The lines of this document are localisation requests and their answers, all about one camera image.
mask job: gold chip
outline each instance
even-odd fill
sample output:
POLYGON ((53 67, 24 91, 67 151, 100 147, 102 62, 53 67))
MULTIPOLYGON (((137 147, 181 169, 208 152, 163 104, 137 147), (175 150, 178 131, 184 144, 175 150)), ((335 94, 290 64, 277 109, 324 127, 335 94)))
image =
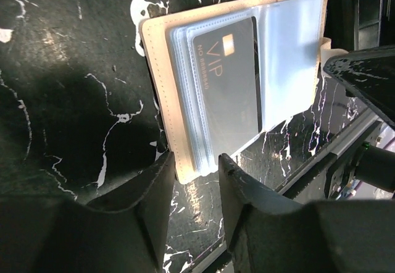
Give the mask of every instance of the gold chip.
POLYGON ((222 37, 223 53, 225 56, 232 55, 235 52, 235 45, 233 44, 233 34, 222 37))

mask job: marble table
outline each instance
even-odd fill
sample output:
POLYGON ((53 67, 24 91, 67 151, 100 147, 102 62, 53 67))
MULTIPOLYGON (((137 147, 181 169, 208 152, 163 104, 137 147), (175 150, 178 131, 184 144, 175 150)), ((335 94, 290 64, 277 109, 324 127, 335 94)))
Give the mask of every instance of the marble table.
MULTIPOLYGON (((141 19, 231 0, 0 0, 0 194, 82 204, 167 148, 141 19)), ((319 75, 314 105, 236 157, 275 190, 365 109, 319 75)), ((223 243, 218 175, 174 186, 164 272, 223 243)))

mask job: card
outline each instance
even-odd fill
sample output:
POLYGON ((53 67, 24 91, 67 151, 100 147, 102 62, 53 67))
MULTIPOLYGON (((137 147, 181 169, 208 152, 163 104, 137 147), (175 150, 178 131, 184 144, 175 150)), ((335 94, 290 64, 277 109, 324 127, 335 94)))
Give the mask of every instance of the card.
POLYGON ((260 132, 258 119, 262 114, 258 111, 260 85, 253 19, 247 18, 193 38, 215 157, 222 153, 233 154, 260 132))

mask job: tan wallet edge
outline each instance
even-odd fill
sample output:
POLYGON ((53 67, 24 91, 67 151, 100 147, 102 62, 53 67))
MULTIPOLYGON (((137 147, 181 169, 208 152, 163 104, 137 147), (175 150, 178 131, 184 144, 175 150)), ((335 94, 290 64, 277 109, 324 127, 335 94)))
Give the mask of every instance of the tan wallet edge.
MULTIPOLYGON (((147 19, 141 22, 139 26, 141 38, 158 95, 169 147, 175 153, 177 179, 181 184, 189 183, 200 175, 194 171, 191 160, 191 149, 187 140, 185 123, 183 121, 170 54, 168 52, 165 35, 167 29, 208 19, 216 15, 223 15, 228 12, 278 1, 284 0, 235 0, 147 19)), ((328 0, 323 0, 320 42, 322 42, 323 38, 327 2, 328 0)))

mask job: open wallet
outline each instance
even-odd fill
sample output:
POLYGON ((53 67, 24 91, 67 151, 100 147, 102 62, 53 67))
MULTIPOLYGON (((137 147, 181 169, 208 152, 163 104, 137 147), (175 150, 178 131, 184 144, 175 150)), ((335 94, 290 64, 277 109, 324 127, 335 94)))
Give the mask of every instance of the open wallet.
POLYGON ((140 24, 177 179, 314 102, 328 0, 237 0, 140 24))

